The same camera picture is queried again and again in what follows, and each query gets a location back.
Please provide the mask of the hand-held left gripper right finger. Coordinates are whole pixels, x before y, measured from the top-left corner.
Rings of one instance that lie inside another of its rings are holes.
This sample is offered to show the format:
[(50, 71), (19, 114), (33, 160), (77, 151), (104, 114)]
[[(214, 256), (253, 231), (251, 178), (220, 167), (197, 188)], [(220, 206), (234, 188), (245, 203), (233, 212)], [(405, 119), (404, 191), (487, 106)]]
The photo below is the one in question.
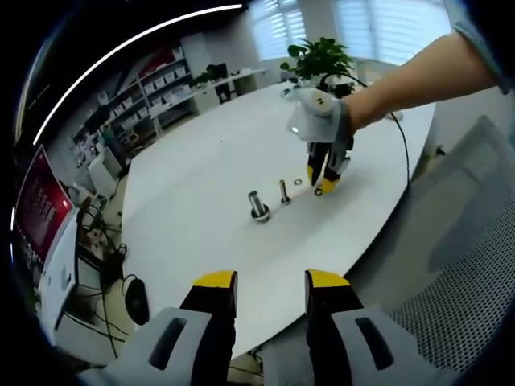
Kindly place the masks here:
[(383, 312), (366, 308), (349, 281), (305, 272), (307, 345), (318, 385), (452, 385), (456, 371), (437, 368), (417, 339)]

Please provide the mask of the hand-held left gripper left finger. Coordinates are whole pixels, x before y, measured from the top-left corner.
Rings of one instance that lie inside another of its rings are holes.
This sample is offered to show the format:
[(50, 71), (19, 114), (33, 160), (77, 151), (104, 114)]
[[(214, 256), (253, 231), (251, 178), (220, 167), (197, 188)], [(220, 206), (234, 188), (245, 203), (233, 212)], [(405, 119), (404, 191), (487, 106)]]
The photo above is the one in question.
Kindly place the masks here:
[(79, 374), (83, 385), (223, 385), (236, 340), (237, 272), (196, 279), (178, 307), (140, 326), (120, 356)]

